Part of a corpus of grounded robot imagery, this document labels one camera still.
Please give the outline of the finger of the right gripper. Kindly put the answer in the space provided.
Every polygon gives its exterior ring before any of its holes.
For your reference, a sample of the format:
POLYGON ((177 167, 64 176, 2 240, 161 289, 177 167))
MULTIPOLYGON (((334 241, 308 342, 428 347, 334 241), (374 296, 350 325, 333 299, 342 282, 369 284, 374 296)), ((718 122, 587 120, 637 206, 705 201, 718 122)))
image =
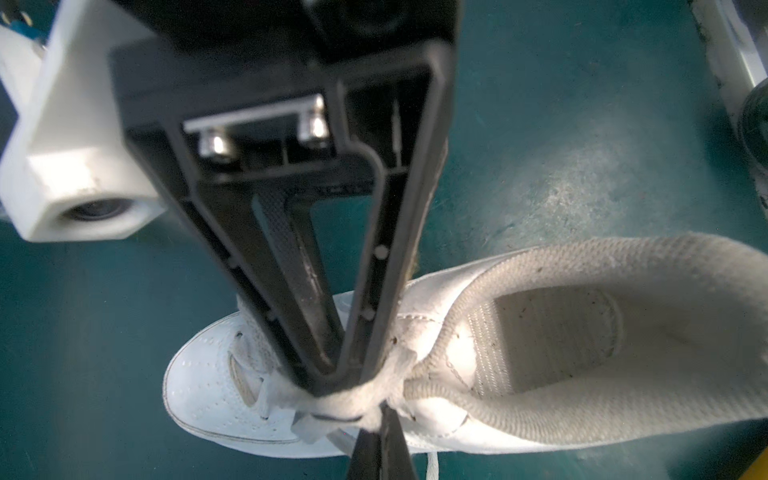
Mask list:
POLYGON ((172 173, 162 175, 161 192, 255 313, 289 377, 316 396, 346 388, 345 333, 310 208, 347 196, 347 175, 172 173))
POLYGON ((335 372, 340 387, 373 378, 385 352, 443 166, 451 123, 455 50, 424 41, 357 59, 336 91, 337 154, 363 163, 370 195, 352 311, 335 372))

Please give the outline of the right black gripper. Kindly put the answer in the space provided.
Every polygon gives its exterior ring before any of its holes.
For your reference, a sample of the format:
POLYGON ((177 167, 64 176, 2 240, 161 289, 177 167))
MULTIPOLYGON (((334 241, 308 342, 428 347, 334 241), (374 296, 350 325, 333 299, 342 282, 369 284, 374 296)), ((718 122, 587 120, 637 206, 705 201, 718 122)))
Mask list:
POLYGON ((125 140, 159 186, 373 186, 438 170, 457 1, 125 1, 125 140))

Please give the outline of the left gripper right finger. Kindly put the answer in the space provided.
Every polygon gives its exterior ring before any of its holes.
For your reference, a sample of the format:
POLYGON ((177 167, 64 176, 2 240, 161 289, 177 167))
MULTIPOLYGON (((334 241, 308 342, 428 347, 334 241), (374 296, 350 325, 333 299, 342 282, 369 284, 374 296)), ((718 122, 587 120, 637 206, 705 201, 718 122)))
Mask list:
POLYGON ((417 480, 398 413, 387 405, 383 405, 381 410, 380 479, 417 480))

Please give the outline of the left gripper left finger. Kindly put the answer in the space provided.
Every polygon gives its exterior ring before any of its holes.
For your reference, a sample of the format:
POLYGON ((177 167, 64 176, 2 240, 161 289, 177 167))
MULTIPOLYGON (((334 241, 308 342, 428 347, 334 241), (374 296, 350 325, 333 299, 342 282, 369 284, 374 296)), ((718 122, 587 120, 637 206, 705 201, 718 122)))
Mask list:
POLYGON ((361 430, 356 440, 347 480, 379 480, 381 474, 381 437, 361 430))

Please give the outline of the white shoelace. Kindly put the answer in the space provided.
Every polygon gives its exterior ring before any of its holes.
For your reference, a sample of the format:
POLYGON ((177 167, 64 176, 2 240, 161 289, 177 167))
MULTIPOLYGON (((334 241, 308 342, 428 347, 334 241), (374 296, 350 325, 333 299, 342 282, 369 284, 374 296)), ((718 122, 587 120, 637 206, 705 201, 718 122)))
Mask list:
POLYGON ((405 413, 404 382, 435 336, 407 327, 392 338, 382 369, 364 384, 316 397, 293 384, 279 370, 274 352, 256 330, 241 327, 232 335, 227 367, 245 411, 236 423, 260 441, 288 440, 295 457, 317 456, 332 447, 351 452, 354 431, 381 433, 382 405, 405 413))

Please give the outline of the white sneaker shoe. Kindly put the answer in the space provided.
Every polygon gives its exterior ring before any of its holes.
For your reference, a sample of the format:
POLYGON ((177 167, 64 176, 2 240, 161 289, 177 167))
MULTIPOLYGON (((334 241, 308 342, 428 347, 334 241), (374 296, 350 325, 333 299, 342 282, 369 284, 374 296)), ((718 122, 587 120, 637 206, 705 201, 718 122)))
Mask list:
MULTIPOLYGON (((240 308, 172 358, 163 400, 183 430, 295 457, 236 423, 227 367, 240 308)), ((709 234, 598 238, 497 255, 410 282, 389 339, 435 336, 398 413, 417 453, 607 445, 767 415, 767 257, 709 234)))

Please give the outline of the yellow plastic toy shovel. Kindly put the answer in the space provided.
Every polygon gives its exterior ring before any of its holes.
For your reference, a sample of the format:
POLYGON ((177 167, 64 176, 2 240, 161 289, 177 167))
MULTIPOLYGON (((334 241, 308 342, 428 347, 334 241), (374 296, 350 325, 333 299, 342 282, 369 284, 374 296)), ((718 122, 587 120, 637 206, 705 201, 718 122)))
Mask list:
POLYGON ((758 455, 739 480, 768 480, 768 449, 758 455))

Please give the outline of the aluminium front rail base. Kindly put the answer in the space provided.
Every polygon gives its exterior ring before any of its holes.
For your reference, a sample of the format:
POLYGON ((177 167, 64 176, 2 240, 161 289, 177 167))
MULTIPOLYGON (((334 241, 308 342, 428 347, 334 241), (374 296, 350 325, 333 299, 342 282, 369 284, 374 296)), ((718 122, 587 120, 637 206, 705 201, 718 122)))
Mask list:
POLYGON ((767 78, 767 3, 691 1, 698 34, 734 130, 749 94, 767 78))

